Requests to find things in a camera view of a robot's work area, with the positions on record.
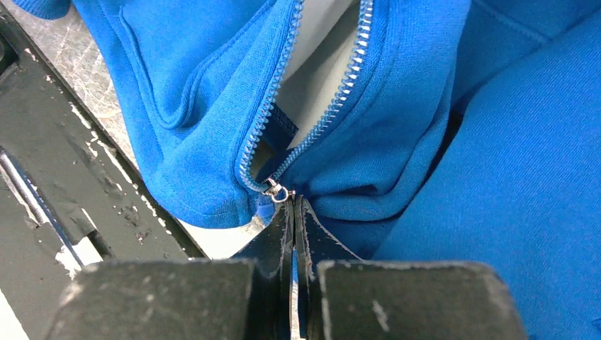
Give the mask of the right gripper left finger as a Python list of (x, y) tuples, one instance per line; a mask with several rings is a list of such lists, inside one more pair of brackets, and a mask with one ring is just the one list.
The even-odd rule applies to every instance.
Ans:
[(48, 339), (289, 339), (293, 203), (233, 257), (102, 262), (63, 291)]

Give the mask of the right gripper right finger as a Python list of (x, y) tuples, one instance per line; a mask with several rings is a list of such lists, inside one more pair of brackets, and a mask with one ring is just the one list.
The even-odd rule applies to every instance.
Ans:
[(298, 316), (306, 339), (526, 339), (505, 282), (470, 261), (367, 261), (294, 205)]

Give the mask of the blue zip-up jacket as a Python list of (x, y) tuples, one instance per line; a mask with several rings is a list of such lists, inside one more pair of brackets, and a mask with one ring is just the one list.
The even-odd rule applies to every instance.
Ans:
[(600, 338), (599, 1), (19, 1), (78, 10), (158, 203), (295, 191), (349, 255), (468, 260), (528, 339)]

